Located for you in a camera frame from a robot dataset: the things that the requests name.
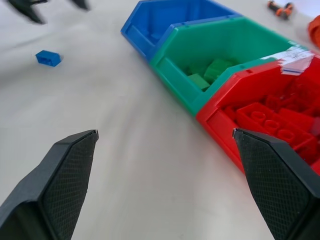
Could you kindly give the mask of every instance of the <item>green storage bin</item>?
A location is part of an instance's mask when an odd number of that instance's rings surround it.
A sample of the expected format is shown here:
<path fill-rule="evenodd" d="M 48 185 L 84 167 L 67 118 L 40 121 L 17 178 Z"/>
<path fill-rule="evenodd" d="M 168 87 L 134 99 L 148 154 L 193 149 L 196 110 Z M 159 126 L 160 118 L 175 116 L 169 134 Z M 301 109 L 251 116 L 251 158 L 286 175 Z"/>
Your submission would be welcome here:
<path fill-rule="evenodd" d="M 234 73 L 272 62 L 274 58 L 260 58 L 291 46 L 285 37 L 250 19 L 229 18 L 176 27 L 150 65 L 195 116 Z M 202 91 L 187 74 L 190 66 L 209 66 L 214 59 L 232 60 L 239 64 L 227 68 L 206 91 Z"/>

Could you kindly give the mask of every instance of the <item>label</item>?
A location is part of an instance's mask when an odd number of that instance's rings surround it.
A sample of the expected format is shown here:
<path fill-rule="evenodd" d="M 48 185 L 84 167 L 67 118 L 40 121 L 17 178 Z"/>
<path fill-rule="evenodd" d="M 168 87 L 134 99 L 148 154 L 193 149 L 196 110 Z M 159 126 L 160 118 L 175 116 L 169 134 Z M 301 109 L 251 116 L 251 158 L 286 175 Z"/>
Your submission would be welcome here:
<path fill-rule="evenodd" d="M 281 65 L 282 74 L 298 76 L 309 66 L 315 54 L 308 49 L 296 44 L 286 51 L 278 52 L 261 59 L 274 58 Z"/>

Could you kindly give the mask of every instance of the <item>red storage bin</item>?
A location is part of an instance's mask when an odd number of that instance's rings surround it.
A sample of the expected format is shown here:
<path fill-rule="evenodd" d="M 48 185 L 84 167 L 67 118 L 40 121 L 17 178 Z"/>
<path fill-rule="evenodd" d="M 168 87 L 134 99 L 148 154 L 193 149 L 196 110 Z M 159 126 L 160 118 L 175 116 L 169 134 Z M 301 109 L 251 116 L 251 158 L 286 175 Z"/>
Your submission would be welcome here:
<path fill-rule="evenodd" d="M 196 119 L 243 172 L 234 128 L 288 142 L 310 165 L 320 160 L 320 57 L 299 76 L 282 74 L 277 62 L 235 73 L 198 112 Z M 320 167 L 314 167 L 320 175 Z"/>

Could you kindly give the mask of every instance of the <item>blue lego brick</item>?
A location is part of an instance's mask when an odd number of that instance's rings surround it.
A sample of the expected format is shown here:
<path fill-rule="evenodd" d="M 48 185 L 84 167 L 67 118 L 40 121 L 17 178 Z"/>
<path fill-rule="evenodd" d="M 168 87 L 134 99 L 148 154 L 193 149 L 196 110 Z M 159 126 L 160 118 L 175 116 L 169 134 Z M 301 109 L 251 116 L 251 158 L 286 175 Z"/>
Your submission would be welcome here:
<path fill-rule="evenodd" d="M 61 62 L 61 57 L 58 53 L 42 50 L 35 55 L 38 63 L 51 67 L 57 66 Z"/>
<path fill-rule="evenodd" d="M 240 16 L 211 0 L 142 0 L 127 19 L 121 33 L 149 62 L 174 28 Z"/>

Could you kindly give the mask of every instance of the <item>plastic bin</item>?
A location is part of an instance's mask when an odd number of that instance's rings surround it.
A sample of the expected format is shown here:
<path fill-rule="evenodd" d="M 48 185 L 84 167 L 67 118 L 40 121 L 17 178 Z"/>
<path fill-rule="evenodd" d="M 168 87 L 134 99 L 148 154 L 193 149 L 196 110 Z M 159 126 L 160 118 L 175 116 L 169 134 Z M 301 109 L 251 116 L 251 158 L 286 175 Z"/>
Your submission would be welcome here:
<path fill-rule="evenodd" d="M 232 74 L 274 61 L 262 60 L 290 48 L 289 40 L 245 17 L 174 29 L 150 65 L 193 116 Z M 240 63 L 227 68 L 202 91 L 186 75 L 192 64 L 209 66 L 215 59 Z"/>
<path fill-rule="evenodd" d="M 139 1 L 121 32 L 150 61 L 175 27 L 239 16 L 210 0 Z"/>
<path fill-rule="evenodd" d="M 320 132 L 314 131 L 320 128 L 319 58 L 300 76 L 282 74 L 277 61 L 237 72 L 196 115 L 241 171 L 234 128 L 286 141 L 320 174 Z"/>

